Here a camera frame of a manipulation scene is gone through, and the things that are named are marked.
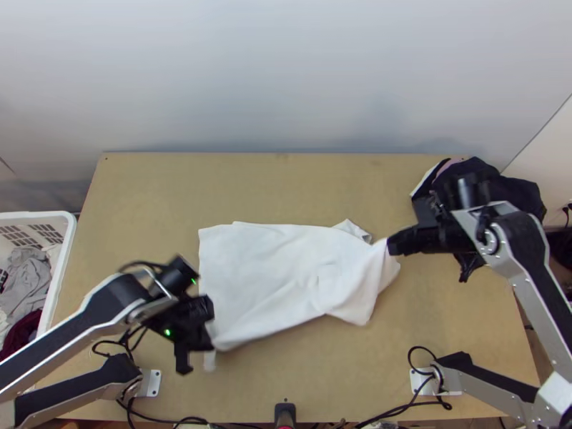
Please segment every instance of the dark red clothing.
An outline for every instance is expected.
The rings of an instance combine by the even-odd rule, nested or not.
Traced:
[[[28,344],[30,335],[38,329],[40,323],[41,309],[35,310],[24,316],[8,331],[4,339],[4,346],[0,352],[0,361],[14,354],[23,346]]]

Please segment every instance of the gray clothing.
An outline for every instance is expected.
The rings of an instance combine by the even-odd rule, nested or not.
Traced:
[[[10,325],[44,307],[51,275],[46,253],[33,247],[17,247],[8,259],[8,280],[0,295],[0,309]]]

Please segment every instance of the black cloth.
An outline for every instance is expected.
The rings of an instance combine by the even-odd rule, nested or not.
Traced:
[[[536,183],[524,179],[504,177],[495,167],[477,157],[452,164],[437,175],[438,170],[448,160],[449,158],[444,159],[433,169],[413,195],[412,201],[417,198],[427,198],[431,196],[431,193],[434,193],[440,202],[446,202],[449,200],[447,183],[450,184],[457,177],[464,177],[473,173],[481,180],[488,182],[491,201],[508,201],[518,209],[536,216],[541,222],[544,219],[546,207],[542,202],[541,193]],[[477,252],[455,253],[454,256],[461,267],[459,282],[466,282],[474,270],[485,264]]]

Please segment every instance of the laundry basket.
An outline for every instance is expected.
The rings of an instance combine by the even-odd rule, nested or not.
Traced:
[[[49,329],[54,316],[76,225],[76,218],[68,212],[0,213],[0,269],[6,268],[8,257],[15,247],[33,246],[41,249],[61,244],[44,309],[41,312],[38,335]]]

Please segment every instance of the wooden table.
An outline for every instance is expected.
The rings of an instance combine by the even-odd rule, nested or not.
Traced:
[[[346,217],[387,237],[415,223],[409,192],[442,156],[354,154],[105,154],[79,220],[54,324],[123,263],[166,262],[181,253],[198,266],[197,230],[234,220],[334,225]],[[538,382],[516,302],[506,281],[487,268],[457,283],[450,255],[401,259],[401,272],[378,298],[371,321],[357,327],[333,317],[220,353],[213,373],[174,371],[172,346],[148,334],[135,352],[159,368],[158,398],[135,408],[163,418],[200,415],[214,422],[265,422],[274,404],[297,406],[299,421],[359,421],[411,398],[407,351],[425,345],[437,356],[463,350],[477,365]],[[44,379],[55,383],[97,369],[88,351]],[[401,420],[501,415],[463,396],[409,410]],[[99,401],[75,418],[125,419]]]

